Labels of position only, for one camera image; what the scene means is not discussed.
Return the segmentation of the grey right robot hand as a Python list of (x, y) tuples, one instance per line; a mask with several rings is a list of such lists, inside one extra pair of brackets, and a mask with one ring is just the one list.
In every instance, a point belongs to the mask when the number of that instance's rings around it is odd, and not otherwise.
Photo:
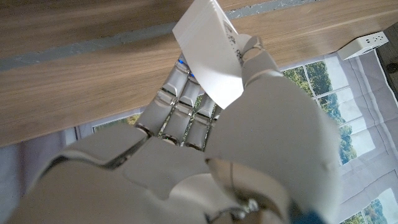
[(258, 37), (244, 48), (242, 78), (204, 151), (128, 124), (104, 129), (47, 164), (9, 223), (333, 223), (336, 124)]

